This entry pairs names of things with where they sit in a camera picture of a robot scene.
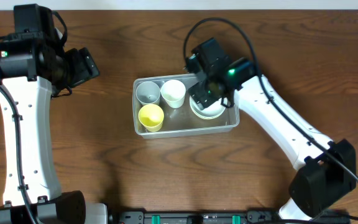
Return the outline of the white plastic bowl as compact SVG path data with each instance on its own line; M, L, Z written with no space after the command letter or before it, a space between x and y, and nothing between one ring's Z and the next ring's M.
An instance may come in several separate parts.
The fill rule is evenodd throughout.
M203 110L200 110L198 108L198 105L196 104L196 102L191 96L189 97L189 100L190 100L190 108L195 115L200 114L202 116L217 116L217 115L222 115L223 112L226 110L226 108L223 105L221 105L221 100L214 102L211 106Z

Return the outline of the white plastic cup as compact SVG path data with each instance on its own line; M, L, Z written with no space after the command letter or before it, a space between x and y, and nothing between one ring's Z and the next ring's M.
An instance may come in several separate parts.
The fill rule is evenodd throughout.
M171 108L177 109L184 103L186 87L179 80L169 80L162 85L160 92L167 104Z

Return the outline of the clear plastic container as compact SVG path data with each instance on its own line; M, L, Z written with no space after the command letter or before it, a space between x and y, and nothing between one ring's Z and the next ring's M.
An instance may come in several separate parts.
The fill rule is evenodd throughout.
M237 106L226 109L222 115L214 119L207 120L199 118L190 108L189 95L185 96L183 106L178 109L169 107L164 99L160 99L159 106L164 112L162 128L157 132L150 132L138 119L142 104L135 94L132 95L134 129L135 132L144 139L223 133L231 131L240 123L239 108Z

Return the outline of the grey plastic cup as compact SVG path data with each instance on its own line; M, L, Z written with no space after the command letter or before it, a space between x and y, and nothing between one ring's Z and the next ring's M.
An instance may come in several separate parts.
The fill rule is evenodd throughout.
M160 87L154 82L142 82L135 91L135 96L142 105L160 103Z

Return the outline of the yellow plastic cup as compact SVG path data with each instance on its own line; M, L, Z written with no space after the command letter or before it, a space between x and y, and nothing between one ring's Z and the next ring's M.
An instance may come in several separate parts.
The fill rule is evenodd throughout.
M138 112L141 125L150 132L157 132L162 128L164 116L163 109L155 104L145 105Z

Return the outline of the yellow plastic bowl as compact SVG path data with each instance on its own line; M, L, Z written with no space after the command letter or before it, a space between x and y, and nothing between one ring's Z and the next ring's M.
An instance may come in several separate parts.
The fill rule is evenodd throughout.
M220 115L217 115L217 116L202 116L200 114L196 114L197 117L201 118L201 119L204 119L204 120L211 120L211 119L216 119L218 118Z

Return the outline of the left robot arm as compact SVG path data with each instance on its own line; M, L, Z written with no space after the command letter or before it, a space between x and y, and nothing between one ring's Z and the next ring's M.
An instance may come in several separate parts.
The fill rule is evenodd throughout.
M0 37L0 107L6 184L0 223L107 223L103 203L79 190L63 192L55 171L50 103L99 75L87 48L65 50L58 12L37 4L14 7L15 31Z

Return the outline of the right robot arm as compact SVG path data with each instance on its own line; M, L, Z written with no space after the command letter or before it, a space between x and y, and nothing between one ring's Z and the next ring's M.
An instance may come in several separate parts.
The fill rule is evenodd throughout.
M306 122L261 74L257 60L232 60L209 39L185 58L199 82L190 88L198 108L213 103L238 107L256 121L285 153L296 175L290 199L279 210L285 221L315 221L356 187L356 151L347 141L333 142Z

